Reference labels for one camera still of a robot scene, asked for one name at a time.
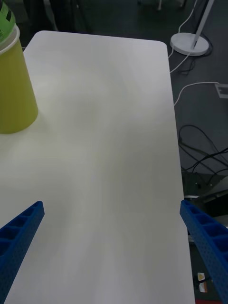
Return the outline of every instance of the green container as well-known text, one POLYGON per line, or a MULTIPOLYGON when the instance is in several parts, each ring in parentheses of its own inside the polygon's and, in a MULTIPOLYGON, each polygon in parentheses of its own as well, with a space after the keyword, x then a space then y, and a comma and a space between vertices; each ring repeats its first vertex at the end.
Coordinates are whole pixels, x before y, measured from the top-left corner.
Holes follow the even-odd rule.
POLYGON ((15 16, 8 6, 0 0, 0 44, 11 34, 15 26, 15 16))

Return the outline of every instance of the white cable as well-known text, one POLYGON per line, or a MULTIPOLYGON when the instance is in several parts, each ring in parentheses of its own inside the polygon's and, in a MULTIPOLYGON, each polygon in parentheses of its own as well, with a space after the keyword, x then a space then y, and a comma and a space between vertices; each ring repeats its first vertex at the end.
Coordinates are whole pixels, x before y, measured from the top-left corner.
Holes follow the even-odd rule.
POLYGON ((188 53, 188 55, 181 61, 181 63, 179 63, 179 64, 170 72, 170 74, 171 74, 172 72, 174 72, 179 66, 181 66, 182 63, 189 57, 190 54, 191 54, 191 52, 188 53))
POLYGON ((219 82, 216 82, 216 81, 209 81, 209 82, 196 82, 194 84, 190 84, 190 85, 186 85, 182 88, 182 90, 180 91, 179 95, 178 95, 178 98, 174 104, 174 106, 178 103, 179 99, 180 99, 180 96, 181 96, 181 93, 183 92, 183 90, 188 87, 188 86, 193 86, 193 85, 208 85, 208 84, 219 84, 219 82))
POLYGON ((182 28, 182 26, 183 26, 187 21, 189 21, 189 19, 191 18, 192 14, 193 14, 193 12, 194 12, 194 10, 195 10, 197 1, 198 1, 198 0, 195 1, 194 5, 193 5, 193 9, 192 9, 190 15, 188 16, 188 18, 179 26, 179 28, 178 28, 178 34, 181 32, 180 29, 182 28))
MULTIPOLYGON (((188 16, 188 18, 179 26, 179 28, 178 28, 178 34, 181 32, 180 29, 182 28, 182 26, 183 26, 187 21, 189 21, 189 19, 191 18, 192 14, 193 14, 193 12, 194 12, 194 10, 195 10, 197 1, 198 1, 198 0, 195 1, 194 5, 193 5, 193 9, 192 9, 190 15, 188 16)), ((173 51, 174 51, 174 44, 172 45, 172 51, 171 51, 171 53, 170 53, 170 55, 169 55, 168 58, 170 58, 170 57, 172 56, 173 51)))

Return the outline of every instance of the yellow cup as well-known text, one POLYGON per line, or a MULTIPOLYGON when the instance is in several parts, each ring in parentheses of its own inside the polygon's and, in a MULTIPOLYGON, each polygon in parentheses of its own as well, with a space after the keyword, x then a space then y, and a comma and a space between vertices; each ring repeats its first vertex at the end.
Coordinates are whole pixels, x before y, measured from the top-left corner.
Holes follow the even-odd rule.
POLYGON ((15 26, 0 44, 0 133, 21 131, 38 115, 19 37, 19 28, 15 26))

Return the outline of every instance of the white floor lamp base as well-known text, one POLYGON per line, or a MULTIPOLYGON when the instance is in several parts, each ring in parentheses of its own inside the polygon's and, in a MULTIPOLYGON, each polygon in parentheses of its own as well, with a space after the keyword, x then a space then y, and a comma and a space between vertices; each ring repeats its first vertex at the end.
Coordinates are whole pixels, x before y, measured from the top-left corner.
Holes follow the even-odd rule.
POLYGON ((191 49, 195 34, 179 33, 171 37, 170 45, 174 45, 174 50, 183 55, 201 56, 209 49, 209 43, 203 37, 199 37, 194 49, 191 49))

